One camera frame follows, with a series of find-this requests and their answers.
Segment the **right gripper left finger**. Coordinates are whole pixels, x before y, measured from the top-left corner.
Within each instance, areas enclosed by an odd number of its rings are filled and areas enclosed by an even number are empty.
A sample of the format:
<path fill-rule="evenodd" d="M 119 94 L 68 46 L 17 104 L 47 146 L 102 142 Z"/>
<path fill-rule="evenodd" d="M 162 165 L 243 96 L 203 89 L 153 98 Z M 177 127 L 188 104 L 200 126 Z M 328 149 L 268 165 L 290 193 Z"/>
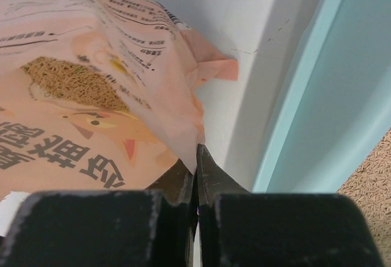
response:
<path fill-rule="evenodd" d="M 193 181 L 178 161 L 145 190 L 33 193 L 1 243 L 1 265 L 191 266 Z"/>

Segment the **orange cat litter bag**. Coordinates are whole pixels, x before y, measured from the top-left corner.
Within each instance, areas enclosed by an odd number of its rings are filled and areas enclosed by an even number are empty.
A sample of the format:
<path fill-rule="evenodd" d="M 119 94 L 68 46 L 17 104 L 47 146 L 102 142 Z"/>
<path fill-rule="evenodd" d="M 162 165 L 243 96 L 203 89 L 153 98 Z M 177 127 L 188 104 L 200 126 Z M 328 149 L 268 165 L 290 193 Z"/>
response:
<path fill-rule="evenodd" d="M 1 205 L 196 170 L 195 91 L 238 63 L 149 0 L 1 0 Z"/>

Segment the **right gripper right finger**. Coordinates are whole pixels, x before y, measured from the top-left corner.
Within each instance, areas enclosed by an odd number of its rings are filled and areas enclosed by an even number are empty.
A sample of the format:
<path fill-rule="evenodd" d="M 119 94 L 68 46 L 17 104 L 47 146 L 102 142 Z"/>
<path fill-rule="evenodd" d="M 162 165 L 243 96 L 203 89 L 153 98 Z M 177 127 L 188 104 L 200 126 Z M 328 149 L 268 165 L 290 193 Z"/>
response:
<path fill-rule="evenodd" d="M 365 218 L 339 194 L 254 194 L 197 148 L 202 266 L 383 266 Z"/>

